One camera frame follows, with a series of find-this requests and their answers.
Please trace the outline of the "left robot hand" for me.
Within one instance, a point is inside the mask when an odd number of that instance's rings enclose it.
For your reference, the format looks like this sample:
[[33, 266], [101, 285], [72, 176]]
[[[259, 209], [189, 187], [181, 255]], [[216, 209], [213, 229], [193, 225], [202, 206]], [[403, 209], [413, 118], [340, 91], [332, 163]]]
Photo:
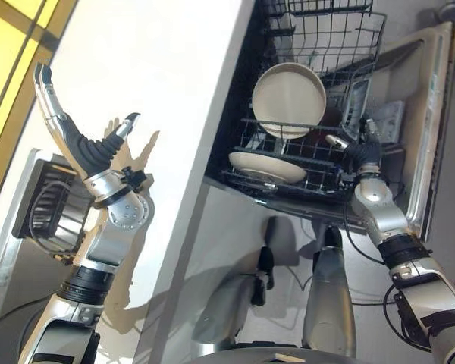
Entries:
[[84, 180], [108, 170], [140, 114], [129, 114], [107, 136], [91, 140], [78, 130], [71, 116], [61, 107], [52, 84], [52, 70], [48, 65], [36, 65], [33, 84], [45, 125], [71, 167]]

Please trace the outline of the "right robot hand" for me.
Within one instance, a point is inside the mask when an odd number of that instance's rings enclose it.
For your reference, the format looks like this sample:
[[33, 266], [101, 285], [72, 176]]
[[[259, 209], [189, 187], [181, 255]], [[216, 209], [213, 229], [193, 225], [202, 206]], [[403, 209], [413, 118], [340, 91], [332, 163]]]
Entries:
[[366, 164], [379, 165], [381, 160], [381, 143], [374, 120], [371, 118], [362, 120], [362, 131], [364, 138], [361, 143], [347, 142], [332, 134], [328, 134], [325, 140], [331, 146], [339, 149], [344, 155], [348, 156], [357, 168]]

